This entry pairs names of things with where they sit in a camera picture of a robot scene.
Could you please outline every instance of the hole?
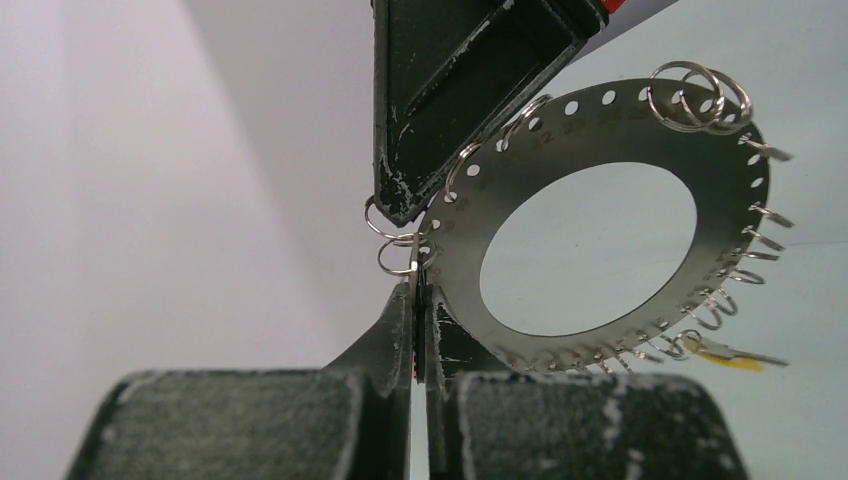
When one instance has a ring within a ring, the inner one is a hole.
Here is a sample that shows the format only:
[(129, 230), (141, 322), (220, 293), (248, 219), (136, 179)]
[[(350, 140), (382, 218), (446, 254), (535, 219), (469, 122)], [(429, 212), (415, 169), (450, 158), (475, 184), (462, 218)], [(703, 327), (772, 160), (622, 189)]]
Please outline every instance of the hole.
[(576, 101), (572, 100), (572, 101), (568, 102), (568, 104), (565, 106), (565, 114), (566, 115), (574, 115), (575, 113), (577, 113), (577, 109), (579, 107), (580, 107), (580, 104), (578, 104)]
[(604, 97), (601, 98), (601, 102), (603, 102), (604, 105), (609, 105), (610, 103), (612, 103), (614, 101), (615, 101), (615, 90), (608, 91), (607, 93), (604, 94)]
[(659, 167), (615, 163), (569, 175), (495, 234), (480, 273), (483, 302), (504, 325), (529, 334), (604, 325), (668, 281), (689, 250), (695, 219), (689, 190)]
[(531, 132), (535, 132), (540, 128), (542, 128), (542, 119), (539, 117), (531, 118), (530, 123), (527, 124), (527, 129)]

